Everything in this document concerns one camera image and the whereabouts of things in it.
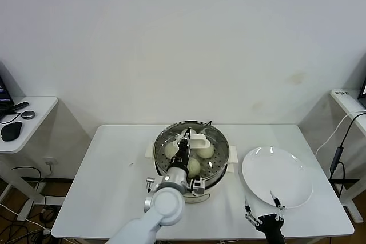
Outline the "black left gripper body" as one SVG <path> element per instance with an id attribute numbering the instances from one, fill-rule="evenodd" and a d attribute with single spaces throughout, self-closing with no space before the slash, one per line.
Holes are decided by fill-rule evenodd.
<path id="1" fill-rule="evenodd" d="M 179 147 L 178 152 L 171 158 L 172 167 L 187 167 L 189 162 L 189 146 Z"/>

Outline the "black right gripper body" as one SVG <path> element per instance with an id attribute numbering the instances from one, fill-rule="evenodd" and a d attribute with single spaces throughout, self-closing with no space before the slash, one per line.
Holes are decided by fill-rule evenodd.
<path id="1" fill-rule="evenodd" d="M 283 238 L 281 228 L 284 220 L 276 214 L 259 216 L 255 228 L 257 231 L 265 234 L 266 238 Z"/>

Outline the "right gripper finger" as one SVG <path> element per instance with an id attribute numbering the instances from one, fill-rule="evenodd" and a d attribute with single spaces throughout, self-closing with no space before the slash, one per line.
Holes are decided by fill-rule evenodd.
<path id="1" fill-rule="evenodd" d="M 245 218 L 253 225 L 253 226 L 259 226 L 262 224 L 262 222 L 256 218 L 250 208 L 249 201 L 247 197 L 245 197 Z"/>
<path id="2" fill-rule="evenodd" d="M 275 207 L 277 209 L 277 214 L 275 217 L 276 221 L 283 221 L 284 220 L 284 213 L 285 213 L 285 206 L 281 204 L 280 200 L 274 195 L 272 190 L 270 190 L 271 197 L 274 201 Z"/>

